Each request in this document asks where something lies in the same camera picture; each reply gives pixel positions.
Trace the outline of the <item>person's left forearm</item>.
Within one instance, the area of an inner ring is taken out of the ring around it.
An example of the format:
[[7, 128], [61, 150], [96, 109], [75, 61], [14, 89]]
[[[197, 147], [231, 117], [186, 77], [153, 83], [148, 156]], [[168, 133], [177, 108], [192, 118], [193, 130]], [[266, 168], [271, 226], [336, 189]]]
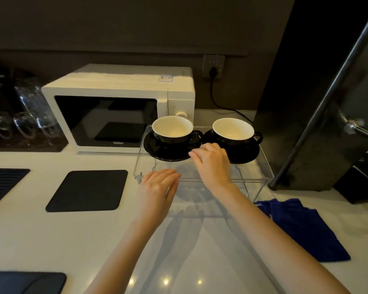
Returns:
[[148, 241], [164, 217], [136, 218], [84, 294], [124, 294]]

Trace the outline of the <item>metal pole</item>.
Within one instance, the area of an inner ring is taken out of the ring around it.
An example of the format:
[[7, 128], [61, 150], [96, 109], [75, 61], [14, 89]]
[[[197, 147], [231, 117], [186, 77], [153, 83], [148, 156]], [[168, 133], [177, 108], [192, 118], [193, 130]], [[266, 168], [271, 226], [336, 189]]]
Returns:
[[329, 190], [368, 151], [368, 0], [295, 0], [254, 124], [272, 190]]

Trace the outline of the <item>dark brown tray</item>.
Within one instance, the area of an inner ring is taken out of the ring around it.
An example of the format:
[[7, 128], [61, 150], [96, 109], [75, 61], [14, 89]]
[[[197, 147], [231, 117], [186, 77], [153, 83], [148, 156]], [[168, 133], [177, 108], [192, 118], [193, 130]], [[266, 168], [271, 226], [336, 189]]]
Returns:
[[59, 153], [68, 145], [65, 137], [50, 138], [37, 133], [34, 139], [27, 139], [16, 133], [11, 139], [0, 137], [0, 152]]

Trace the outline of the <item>black cup white inside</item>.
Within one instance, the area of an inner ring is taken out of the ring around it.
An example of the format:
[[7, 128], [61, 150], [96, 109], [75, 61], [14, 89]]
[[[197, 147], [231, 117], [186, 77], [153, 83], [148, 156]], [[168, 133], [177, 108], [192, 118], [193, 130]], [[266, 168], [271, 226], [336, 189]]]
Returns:
[[201, 142], [203, 133], [194, 130], [193, 123], [179, 116], [165, 116], [152, 123], [152, 137], [168, 145], [194, 145]]
[[250, 123], [236, 118], [221, 118], [216, 120], [211, 129], [212, 136], [227, 146], [260, 145], [263, 135], [254, 130]]

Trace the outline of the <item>white microwave oven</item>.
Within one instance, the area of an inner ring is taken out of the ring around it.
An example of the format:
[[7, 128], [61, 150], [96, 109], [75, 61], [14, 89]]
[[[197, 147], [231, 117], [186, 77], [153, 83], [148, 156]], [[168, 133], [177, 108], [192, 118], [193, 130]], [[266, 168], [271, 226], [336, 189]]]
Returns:
[[195, 113], [190, 67], [88, 64], [42, 93], [76, 152], [137, 153], [156, 119]]

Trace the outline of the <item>person's right hand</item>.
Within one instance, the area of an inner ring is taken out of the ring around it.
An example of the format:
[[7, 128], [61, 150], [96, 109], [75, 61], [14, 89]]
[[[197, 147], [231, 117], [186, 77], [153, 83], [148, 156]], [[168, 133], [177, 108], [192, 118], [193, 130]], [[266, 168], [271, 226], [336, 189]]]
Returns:
[[206, 188], [215, 196], [234, 189], [230, 177], [230, 161], [225, 149], [217, 143], [205, 143], [189, 153]]

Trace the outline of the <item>wall power outlet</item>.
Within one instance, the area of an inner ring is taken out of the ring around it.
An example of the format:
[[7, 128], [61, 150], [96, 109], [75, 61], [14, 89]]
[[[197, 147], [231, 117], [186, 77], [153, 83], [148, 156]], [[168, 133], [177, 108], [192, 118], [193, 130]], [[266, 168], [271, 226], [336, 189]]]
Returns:
[[203, 55], [202, 62], [202, 77], [209, 78], [210, 77], [210, 69], [216, 68], [217, 70], [217, 79], [222, 78], [222, 72], [224, 70], [226, 56], [225, 55], [211, 55], [205, 54]]

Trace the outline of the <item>metal bracket rod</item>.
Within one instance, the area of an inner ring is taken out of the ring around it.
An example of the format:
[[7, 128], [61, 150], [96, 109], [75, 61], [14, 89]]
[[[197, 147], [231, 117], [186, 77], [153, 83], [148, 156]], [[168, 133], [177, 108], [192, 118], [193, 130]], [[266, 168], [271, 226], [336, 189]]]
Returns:
[[338, 112], [338, 117], [343, 122], [344, 127], [343, 130], [347, 134], [359, 134], [365, 138], [368, 138], [368, 129], [364, 128], [364, 120], [363, 119], [348, 119], [339, 108], [338, 105], [334, 104], [335, 108]]

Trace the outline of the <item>black box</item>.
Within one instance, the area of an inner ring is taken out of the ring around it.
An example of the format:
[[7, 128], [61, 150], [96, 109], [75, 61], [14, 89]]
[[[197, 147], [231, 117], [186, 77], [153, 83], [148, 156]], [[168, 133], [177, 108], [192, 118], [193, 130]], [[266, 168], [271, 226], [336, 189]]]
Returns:
[[368, 203], [368, 153], [333, 185], [351, 204]]

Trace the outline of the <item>person's right forearm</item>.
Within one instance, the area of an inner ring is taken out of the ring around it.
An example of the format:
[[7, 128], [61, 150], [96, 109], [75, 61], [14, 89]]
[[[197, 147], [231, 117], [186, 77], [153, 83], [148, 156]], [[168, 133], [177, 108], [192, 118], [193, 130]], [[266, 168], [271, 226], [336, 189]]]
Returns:
[[232, 182], [205, 183], [239, 224], [250, 245], [286, 294], [350, 294]]

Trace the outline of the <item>person's left hand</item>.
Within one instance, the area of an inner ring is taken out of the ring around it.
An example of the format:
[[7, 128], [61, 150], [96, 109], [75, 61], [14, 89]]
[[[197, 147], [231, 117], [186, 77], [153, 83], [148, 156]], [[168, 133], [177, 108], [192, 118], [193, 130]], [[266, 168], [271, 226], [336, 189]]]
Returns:
[[166, 193], [181, 174], [174, 169], [152, 171], [142, 180], [138, 188], [139, 210], [137, 219], [143, 226], [156, 229], [166, 218]]

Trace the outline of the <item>clear glass mug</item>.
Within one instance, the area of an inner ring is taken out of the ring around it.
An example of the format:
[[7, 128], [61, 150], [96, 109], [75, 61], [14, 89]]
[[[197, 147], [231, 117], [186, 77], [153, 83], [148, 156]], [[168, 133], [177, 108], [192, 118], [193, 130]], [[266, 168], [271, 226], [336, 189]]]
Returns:
[[13, 120], [8, 112], [0, 112], [0, 138], [10, 140], [13, 137]]
[[59, 145], [66, 140], [65, 135], [58, 123], [49, 123], [40, 128], [50, 146]]
[[14, 124], [19, 133], [26, 139], [35, 139], [37, 133], [36, 123], [34, 118], [28, 112], [19, 112], [14, 114]]

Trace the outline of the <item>black saucer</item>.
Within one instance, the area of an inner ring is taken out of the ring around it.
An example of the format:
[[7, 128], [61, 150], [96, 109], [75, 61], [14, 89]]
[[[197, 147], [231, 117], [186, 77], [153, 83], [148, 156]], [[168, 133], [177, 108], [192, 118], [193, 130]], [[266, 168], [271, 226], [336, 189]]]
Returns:
[[201, 144], [217, 143], [220, 148], [225, 149], [231, 164], [245, 164], [256, 159], [260, 153], [260, 146], [256, 143], [248, 143], [247, 145], [228, 145], [218, 141], [213, 137], [211, 130], [203, 134]]
[[200, 147], [202, 137], [203, 133], [199, 130], [179, 138], [167, 138], [151, 131], [145, 136], [143, 145], [146, 152], [158, 160], [179, 162], [190, 158], [189, 153]]

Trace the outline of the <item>clear acrylic shelf riser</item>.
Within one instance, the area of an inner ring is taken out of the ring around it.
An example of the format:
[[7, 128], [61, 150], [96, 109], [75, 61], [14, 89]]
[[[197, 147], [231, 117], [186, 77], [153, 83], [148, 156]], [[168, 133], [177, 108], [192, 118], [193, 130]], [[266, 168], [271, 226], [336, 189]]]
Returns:
[[[143, 177], [151, 171], [170, 168], [181, 174], [177, 193], [168, 212], [168, 217], [186, 218], [229, 218], [226, 209], [216, 200], [203, 184], [201, 177], [189, 158], [183, 161], [168, 162], [152, 157], [144, 148], [144, 139], [152, 132], [152, 126], [146, 127], [138, 151], [133, 176], [140, 184]], [[260, 148], [259, 155], [245, 164], [231, 164], [231, 180], [240, 191], [251, 201], [265, 201], [273, 199], [272, 194], [262, 192], [274, 176]]]

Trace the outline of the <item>black square mat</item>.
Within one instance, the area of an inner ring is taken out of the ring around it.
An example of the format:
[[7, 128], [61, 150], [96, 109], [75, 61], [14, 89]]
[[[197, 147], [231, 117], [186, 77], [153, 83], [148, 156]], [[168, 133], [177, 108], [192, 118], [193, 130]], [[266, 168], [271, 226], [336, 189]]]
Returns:
[[46, 212], [109, 211], [119, 207], [127, 170], [71, 171], [64, 178]]

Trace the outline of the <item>black ribbed mat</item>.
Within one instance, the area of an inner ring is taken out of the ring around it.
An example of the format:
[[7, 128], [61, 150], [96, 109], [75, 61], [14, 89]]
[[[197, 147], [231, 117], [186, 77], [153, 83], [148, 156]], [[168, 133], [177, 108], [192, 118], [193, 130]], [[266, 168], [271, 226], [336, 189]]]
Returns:
[[26, 168], [0, 168], [0, 200], [29, 172], [30, 169]]

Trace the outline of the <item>blue cloth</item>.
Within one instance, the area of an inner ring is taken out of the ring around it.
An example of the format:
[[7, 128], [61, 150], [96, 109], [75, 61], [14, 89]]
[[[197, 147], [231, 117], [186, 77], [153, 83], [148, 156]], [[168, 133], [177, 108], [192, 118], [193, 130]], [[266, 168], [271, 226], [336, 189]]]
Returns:
[[318, 211], [303, 206], [298, 198], [282, 202], [271, 199], [254, 204], [318, 262], [351, 260]]

